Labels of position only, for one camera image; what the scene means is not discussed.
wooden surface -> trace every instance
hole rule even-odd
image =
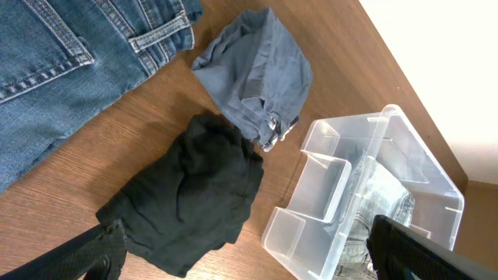
[[[498,184],[469,181],[454,251],[498,273]]]
[[[180,54],[95,117],[0,197],[0,274],[95,226],[95,211],[130,177],[163,155],[192,115],[219,112],[190,65],[245,9],[274,9],[309,59],[314,81],[298,125],[284,142],[263,154],[265,176],[239,240],[204,256],[188,278],[293,278],[261,247],[261,235],[273,208],[285,207],[290,199],[306,162],[300,146],[315,119],[378,112],[396,103],[463,190],[465,173],[356,0],[202,4],[205,15],[195,25],[193,51]],[[130,254],[121,275],[121,279],[165,278],[170,276]]]

black cloth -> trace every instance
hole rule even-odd
[[[262,163],[238,129],[196,115],[166,155],[130,179],[96,217],[121,219],[131,253],[185,277],[204,254],[235,243]]]

plastic bin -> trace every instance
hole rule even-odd
[[[415,198],[410,228],[453,250],[464,198],[400,107],[316,120],[301,151],[307,163],[289,206],[275,208],[262,237],[298,279],[332,279],[375,161]],[[361,175],[345,191],[357,151],[366,151]],[[338,210],[344,199],[348,207]]]

clothing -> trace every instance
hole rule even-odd
[[[374,163],[366,182],[359,209],[335,269],[337,279],[377,279],[366,248],[366,239],[375,215],[386,215],[404,226],[410,226],[415,199],[412,194],[380,163]]]
[[[272,9],[240,14],[192,70],[225,117],[267,152],[297,122],[313,73]]]
[[[258,192],[263,159],[220,117],[197,115],[167,154],[96,214],[121,219],[127,249],[185,277],[204,254],[235,243]]]
[[[0,193],[194,46],[198,0],[0,1]]]

jeans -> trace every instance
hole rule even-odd
[[[225,117],[267,152],[297,122],[313,73],[270,8],[240,14],[192,70]]]
[[[0,193],[194,46],[198,0],[0,1]]]
[[[335,269],[334,278],[337,279],[377,279],[366,248],[375,215],[386,215],[407,227],[412,221],[414,197],[378,162],[374,164],[373,175],[366,182],[362,196]]]

